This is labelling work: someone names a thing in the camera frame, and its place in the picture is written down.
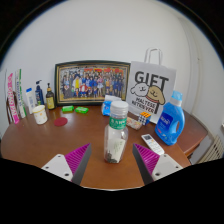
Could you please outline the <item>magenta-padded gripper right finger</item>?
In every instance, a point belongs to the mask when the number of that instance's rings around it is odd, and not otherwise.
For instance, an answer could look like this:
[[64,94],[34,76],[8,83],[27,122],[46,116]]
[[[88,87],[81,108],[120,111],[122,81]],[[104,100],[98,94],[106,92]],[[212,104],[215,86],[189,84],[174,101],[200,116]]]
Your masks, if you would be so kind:
[[145,185],[182,169],[168,154],[158,155],[139,144],[133,145],[132,152]]

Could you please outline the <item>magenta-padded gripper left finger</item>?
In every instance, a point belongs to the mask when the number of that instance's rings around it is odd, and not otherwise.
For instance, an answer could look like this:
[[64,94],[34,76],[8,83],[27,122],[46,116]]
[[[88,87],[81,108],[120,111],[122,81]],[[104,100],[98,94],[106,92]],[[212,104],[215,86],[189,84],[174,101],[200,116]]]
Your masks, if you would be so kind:
[[57,154],[42,169],[79,185],[91,156],[91,144],[79,147],[67,155]]

